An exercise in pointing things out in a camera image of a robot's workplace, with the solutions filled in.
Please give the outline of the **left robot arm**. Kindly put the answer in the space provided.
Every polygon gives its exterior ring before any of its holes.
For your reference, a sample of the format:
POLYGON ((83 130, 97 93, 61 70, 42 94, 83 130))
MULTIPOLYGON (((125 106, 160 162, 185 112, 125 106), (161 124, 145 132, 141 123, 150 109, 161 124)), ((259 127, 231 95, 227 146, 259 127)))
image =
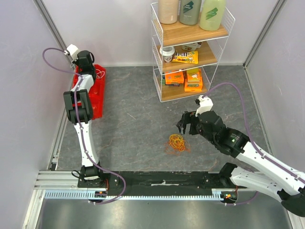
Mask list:
POLYGON ((63 98, 68 120, 74 125, 81 148, 81 169, 72 171, 72 175, 78 178, 78 188, 101 187, 105 177, 98 167, 100 162, 92 137, 93 108, 89 98, 96 80, 94 56, 87 50, 76 51, 71 56, 78 67, 78 80, 63 98))

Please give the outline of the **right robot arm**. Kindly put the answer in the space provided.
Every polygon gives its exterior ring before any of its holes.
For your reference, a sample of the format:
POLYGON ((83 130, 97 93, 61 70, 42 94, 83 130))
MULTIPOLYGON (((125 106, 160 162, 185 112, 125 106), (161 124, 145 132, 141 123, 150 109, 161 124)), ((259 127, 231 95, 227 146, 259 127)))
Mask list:
POLYGON ((196 114, 184 112, 177 123, 185 134, 190 125, 191 135, 201 135, 221 153, 245 162, 260 171, 247 171, 235 164, 226 163, 218 182, 222 187, 243 186, 268 195, 279 201, 291 213, 305 215, 305 174, 283 163, 264 151, 242 132, 226 127, 214 111, 196 114))

